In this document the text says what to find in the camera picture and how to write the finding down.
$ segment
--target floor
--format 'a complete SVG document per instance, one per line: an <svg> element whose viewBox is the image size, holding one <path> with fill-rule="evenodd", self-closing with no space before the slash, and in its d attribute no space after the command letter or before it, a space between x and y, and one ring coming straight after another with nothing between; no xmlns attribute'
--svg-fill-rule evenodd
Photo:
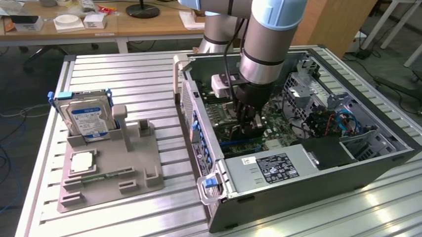
<svg viewBox="0 0 422 237"><path fill-rule="evenodd" d="M363 31L371 31L378 19L379 16L367 19L363 25ZM378 36L383 34L391 24L392 21L386 23ZM152 41L145 41L139 44L132 44L133 46L131 52L140 52L148 49L152 43ZM149 51L191 49L194 46L198 46L199 43L200 39L163 40L153 44ZM374 47L380 54L380 58L371 56L366 60L359 60L359 62L374 76L384 77L409 88L422 88L422 81L413 83L413 72L402 66L421 43L422 36L403 28L386 50L379 50L378 47ZM97 50L92 50L89 44L77 46L64 45L63 48L69 52L69 54L75 55L117 53L115 43L99 43L99 46L100 48ZM28 108L33 105L44 104L47 102L48 91L55 90L63 62L63 56L57 52L48 52L32 63L32 67L35 69L32 74L25 74L21 71L23 62L37 49L39 47L29 47L29 52L23 54L17 47L11 47L8 52L0 56L0 112L11 108ZM346 57L348 59L354 59L352 55L346 55ZM347 62L347 64L367 81L372 81L371 76L364 72L362 66L356 62ZM417 62L413 64L413 69L422 71L422 57L419 57ZM380 87L379 91L395 104L398 104L398 95L391 89ZM407 110L415 110L418 108L418 102L407 96L403 96L402 104ZM39 115L45 113L45 111L48 111L48 107L40 107L31 110L28 115ZM422 124L421 117L414 115L410 116L418 124ZM23 117L15 117L9 121L19 123L21 119ZM0 138L5 136L16 126L1 122L3 120L4 118L0 117ZM24 135L15 143L5 147L8 156L12 159L19 173L21 195L12 208L0 213L0 236L4 237L13 236L16 231L45 122L47 116L27 118L27 129ZM20 133L17 132L11 139L16 138L19 134ZM4 169L0 169L0 178L3 176ZM16 197L16 187L16 179L13 175L9 175L5 182L0 184L0 210Z"/></svg>

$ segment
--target white box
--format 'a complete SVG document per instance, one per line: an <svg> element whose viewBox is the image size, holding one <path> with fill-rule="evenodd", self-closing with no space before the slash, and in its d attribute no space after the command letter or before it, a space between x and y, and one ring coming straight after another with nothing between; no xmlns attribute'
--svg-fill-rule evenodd
<svg viewBox="0 0 422 237"><path fill-rule="evenodd" d="M84 26L87 29L104 29L107 20L103 14L87 15Z"/></svg>
<svg viewBox="0 0 422 237"><path fill-rule="evenodd" d="M360 31L358 31L354 41L351 45L348 46L348 49L346 53L356 53L359 51L359 44L363 44L363 41L366 40L367 36Z"/></svg>
<svg viewBox="0 0 422 237"><path fill-rule="evenodd" d="M40 16L28 16L28 19L15 21L15 28L17 31L40 31L44 25L44 20Z"/></svg>
<svg viewBox="0 0 422 237"><path fill-rule="evenodd" d="M55 29L57 33L81 31L85 29L84 24L77 16L61 15L53 19Z"/></svg>

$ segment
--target wooden table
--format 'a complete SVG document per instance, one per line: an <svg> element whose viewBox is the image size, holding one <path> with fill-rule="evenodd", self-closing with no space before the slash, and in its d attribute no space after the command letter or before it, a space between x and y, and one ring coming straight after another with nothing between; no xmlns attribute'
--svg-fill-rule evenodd
<svg viewBox="0 0 422 237"><path fill-rule="evenodd" d="M127 53L127 42L135 40L176 40L198 39L203 37L203 31L188 31L179 18L176 7L188 10L177 2L159 3L160 15L152 19L137 19L125 14L125 8L135 2L99 2L97 5L115 7L119 14L111 14L107 18L104 29L89 29L68 33L57 33L53 26L53 18L57 13L65 11L63 6L43 7L39 2L27 2L24 8L33 15L40 15L47 22L39 32L4 32L4 24L8 17L0 21L0 46L28 46L51 44L76 44L116 42L120 53Z"/></svg>
<svg viewBox="0 0 422 237"><path fill-rule="evenodd" d="M202 30L188 31L183 27L179 9L172 7L181 10L188 8L177 2L149 1L148 4L155 4L160 9L160 15L155 18L137 19L125 14L127 6L135 2L99 2L99 5L116 7L120 13L107 16L105 29L57 34L52 21L48 21L43 30L35 33L3 33L0 29L0 46L116 42L119 52L127 53L128 41L203 37ZM375 0L308 0L292 45L323 44L336 56L343 56L374 4ZM27 2L24 7L32 14L51 20L59 11L65 10L59 6L41 7L39 2Z"/></svg>

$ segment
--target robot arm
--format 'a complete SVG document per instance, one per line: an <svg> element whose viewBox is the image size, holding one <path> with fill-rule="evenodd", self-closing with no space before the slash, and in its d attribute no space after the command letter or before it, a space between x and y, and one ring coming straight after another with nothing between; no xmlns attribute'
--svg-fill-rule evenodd
<svg viewBox="0 0 422 237"><path fill-rule="evenodd" d="M224 17L231 15L250 20L242 51L240 73L235 75L244 83L236 84L235 95L232 95L239 124L243 132L247 133L256 128L256 124L260 124L259 115L270 99L274 81L280 74L307 0L179 0L179 2L196 10L215 12L212 19L206 22L204 41L210 42L210 36L212 36L220 39L211 39L211 43L216 45L227 46L228 44L228 34L224 33L227 25L231 25L228 31L234 31L232 24L222 23L227 20ZM215 75L212 82L224 81L220 77Z"/></svg>

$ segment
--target hard drive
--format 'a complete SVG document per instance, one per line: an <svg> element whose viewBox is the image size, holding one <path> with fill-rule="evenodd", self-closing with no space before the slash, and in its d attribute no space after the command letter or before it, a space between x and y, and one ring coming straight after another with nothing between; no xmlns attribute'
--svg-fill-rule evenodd
<svg viewBox="0 0 422 237"><path fill-rule="evenodd" d="M117 128L111 115L109 90L60 92L49 102L61 115L71 136L81 135L87 142L109 138L108 131Z"/></svg>

